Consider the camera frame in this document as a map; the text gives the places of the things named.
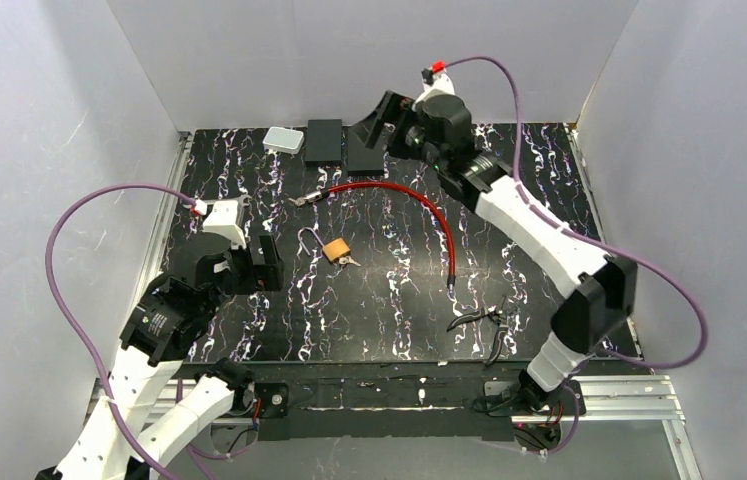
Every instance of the silver connector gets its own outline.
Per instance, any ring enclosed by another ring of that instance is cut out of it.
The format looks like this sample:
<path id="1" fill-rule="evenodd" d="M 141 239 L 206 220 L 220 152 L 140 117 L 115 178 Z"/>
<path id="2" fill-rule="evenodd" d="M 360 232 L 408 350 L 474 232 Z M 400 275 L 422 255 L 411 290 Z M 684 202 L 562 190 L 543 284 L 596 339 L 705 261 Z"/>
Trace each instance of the silver connector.
<path id="1" fill-rule="evenodd" d="M 311 193 L 307 193 L 299 198 L 291 198 L 289 199 L 289 201 L 297 207 L 301 207 L 309 203 L 319 202 L 320 200 L 326 198 L 328 194 L 329 193 L 326 190 L 316 190 Z"/>

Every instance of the pliers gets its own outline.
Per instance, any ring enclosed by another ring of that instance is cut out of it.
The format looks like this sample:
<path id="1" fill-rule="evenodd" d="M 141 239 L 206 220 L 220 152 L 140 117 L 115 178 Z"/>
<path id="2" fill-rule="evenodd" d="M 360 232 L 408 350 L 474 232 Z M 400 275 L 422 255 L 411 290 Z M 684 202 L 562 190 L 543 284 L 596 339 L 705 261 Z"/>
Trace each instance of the pliers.
<path id="1" fill-rule="evenodd" d="M 491 355 L 487 360 L 485 360 L 485 366 L 490 366 L 496 362 L 497 359 L 500 358 L 500 353 L 502 353 L 503 339 L 508 335 L 509 331 L 508 319 L 513 313 L 503 310 L 507 301 L 508 295 L 503 295 L 503 298 L 497 305 L 492 305 L 488 308 L 482 307 L 475 312 L 460 315 L 450 322 L 447 327 L 447 332 L 451 332 L 455 327 L 467 323 L 478 322 L 486 317 L 497 325 L 497 331 L 494 332 L 494 343 L 491 345 Z"/>

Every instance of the black cable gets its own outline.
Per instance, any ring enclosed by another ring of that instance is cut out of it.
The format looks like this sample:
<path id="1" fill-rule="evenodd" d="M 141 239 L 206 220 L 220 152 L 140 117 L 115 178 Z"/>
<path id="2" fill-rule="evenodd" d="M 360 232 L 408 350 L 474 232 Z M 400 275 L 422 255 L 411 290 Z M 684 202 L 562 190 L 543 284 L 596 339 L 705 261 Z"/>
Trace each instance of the black cable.
<path id="1" fill-rule="evenodd" d="M 535 440 L 536 442 L 538 442 L 538 445 L 541 446 L 540 447 L 541 449 L 543 449 L 543 450 L 549 450 L 550 449 L 550 447 L 548 447 L 544 442 L 541 441 L 540 438 L 538 438 L 534 433 L 530 432 L 529 430 L 526 430 L 525 428 L 520 428 L 520 427 L 514 427 L 514 429 L 516 431 L 518 431 L 518 432 L 525 433 L 526 435 L 529 435 L 530 437 L 532 437 L 533 440 Z"/>
<path id="2" fill-rule="evenodd" d="M 235 440 L 232 442 L 232 445 L 229 446 L 229 451 L 226 452 L 226 455 L 232 453 L 232 450 L 234 450 L 235 445 L 238 444 L 238 440 L 240 440 L 240 437 L 242 437 L 245 433 L 254 432 L 255 429 L 252 427 L 247 428 L 246 430 L 241 431 L 241 433 L 238 434 L 237 437 L 235 437 Z"/>
<path id="3" fill-rule="evenodd" d="M 513 396 L 509 398 L 508 400 L 505 400 L 501 403 L 498 403 L 497 405 L 494 405 L 493 407 L 488 406 L 489 400 L 498 400 L 499 398 L 500 398 L 499 395 L 478 397 L 475 400 L 473 400 L 473 405 L 472 405 L 473 410 L 476 411 L 477 413 L 492 413 L 492 412 L 496 412 L 497 410 L 502 410 L 503 408 L 510 407 L 520 400 L 519 396 Z"/>

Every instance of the brass padlock body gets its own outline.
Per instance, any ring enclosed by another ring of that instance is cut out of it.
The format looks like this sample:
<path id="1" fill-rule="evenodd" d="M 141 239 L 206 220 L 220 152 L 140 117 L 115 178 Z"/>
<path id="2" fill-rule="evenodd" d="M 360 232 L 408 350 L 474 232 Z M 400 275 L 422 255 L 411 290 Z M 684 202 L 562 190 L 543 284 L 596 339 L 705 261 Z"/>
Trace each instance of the brass padlock body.
<path id="1" fill-rule="evenodd" d="M 339 258 L 349 255 L 349 245 L 343 238 L 332 240 L 323 247 L 323 255 L 326 255 L 330 262 L 335 263 Z"/>

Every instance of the padlock shackle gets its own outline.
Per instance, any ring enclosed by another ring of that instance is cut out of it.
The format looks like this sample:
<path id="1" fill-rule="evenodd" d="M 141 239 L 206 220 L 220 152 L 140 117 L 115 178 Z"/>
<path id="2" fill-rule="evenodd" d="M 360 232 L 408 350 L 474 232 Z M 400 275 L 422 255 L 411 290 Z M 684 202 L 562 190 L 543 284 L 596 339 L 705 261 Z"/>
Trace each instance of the padlock shackle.
<path id="1" fill-rule="evenodd" d="M 317 232 L 314 231 L 311 227 L 304 227 L 300 229 L 300 231 L 296 232 L 296 239 L 299 240 L 299 246 L 302 247 L 302 249 L 305 251 L 306 254 L 308 254 L 309 257 L 313 256 L 311 253 L 311 250 L 308 249 L 308 247 L 305 246 L 305 242 L 302 241 L 302 232 L 311 232 L 311 235 L 314 236 L 314 239 L 317 240 L 317 243 L 320 245 L 320 248 L 322 249 L 325 245 L 323 245 L 323 240 L 320 239 L 320 236 L 317 235 Z"/>

